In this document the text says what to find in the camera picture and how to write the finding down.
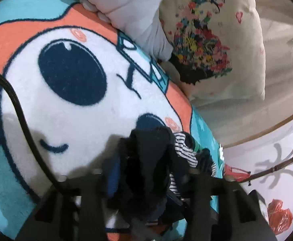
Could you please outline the navy striped child pants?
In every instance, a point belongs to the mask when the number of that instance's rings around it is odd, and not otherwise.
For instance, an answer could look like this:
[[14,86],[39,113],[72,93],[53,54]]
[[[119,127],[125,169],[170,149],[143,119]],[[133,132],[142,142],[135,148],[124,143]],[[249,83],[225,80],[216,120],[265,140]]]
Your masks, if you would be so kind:
[[133,130],[102,164],[107,206],[126,221],[175,218],[178,202],[193,192],[190,169],[209,176],[216,169],[210,150],[190,134],[167,127]]

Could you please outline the red plastic bag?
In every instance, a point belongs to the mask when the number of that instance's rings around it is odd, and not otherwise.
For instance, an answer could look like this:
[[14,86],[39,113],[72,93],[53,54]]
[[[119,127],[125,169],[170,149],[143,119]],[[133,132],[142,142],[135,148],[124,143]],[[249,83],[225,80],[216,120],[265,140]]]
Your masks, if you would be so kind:
[[224,165],[224,177],[231,177],[237,182],[248,179],[251,176],[250,171],[239,169],[237,167],[232,167],[227,164]]

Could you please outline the orange plastic bag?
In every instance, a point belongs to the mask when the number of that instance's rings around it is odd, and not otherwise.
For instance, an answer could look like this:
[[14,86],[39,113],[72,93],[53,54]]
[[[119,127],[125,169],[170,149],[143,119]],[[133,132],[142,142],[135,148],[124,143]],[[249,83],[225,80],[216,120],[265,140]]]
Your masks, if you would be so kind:
[[268,204],[267,212],[269,226],[276,236],[290,228],[293,214],[289,208],[283,209],[283,201],[273,199]]

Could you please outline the turquoise cartoon star blanket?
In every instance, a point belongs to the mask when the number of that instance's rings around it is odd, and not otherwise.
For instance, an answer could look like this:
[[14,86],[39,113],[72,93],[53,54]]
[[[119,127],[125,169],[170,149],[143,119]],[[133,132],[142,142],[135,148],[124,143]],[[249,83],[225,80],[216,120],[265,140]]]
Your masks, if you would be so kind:
[[[56,176],[79,177],[119,137],[160,126],[210,150],[222,148],[165,71],[78,0],[2,0],[0,74],[15,90],[32,137]],[[0,231],[15,238],[51,187],[0,86]]]

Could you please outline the beige floral pillow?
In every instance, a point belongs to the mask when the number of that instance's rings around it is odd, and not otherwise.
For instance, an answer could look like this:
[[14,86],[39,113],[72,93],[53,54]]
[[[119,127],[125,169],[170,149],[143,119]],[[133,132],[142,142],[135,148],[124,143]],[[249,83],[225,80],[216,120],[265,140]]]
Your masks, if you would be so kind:
[[198,105],[263,100],[266,56],[255,0],[162,0],[170,75]]

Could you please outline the beige curtain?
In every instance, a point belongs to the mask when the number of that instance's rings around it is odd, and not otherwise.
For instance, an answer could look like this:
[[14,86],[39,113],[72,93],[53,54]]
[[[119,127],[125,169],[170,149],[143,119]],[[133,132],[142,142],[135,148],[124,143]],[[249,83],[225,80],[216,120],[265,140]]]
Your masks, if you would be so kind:
[[233,147],[293,120],[293,0],[256,0],[266,52],[265,99],[199,107],[215,138]]

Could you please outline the white plush pillow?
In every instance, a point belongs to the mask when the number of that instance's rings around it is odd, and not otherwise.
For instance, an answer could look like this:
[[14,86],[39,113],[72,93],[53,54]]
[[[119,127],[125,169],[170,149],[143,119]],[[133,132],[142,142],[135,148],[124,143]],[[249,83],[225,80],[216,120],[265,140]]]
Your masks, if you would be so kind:
[[159,19],[162,0],[79,0],[101,20],[124,32],[145,53],[168,61],[173,47],[167,40]]

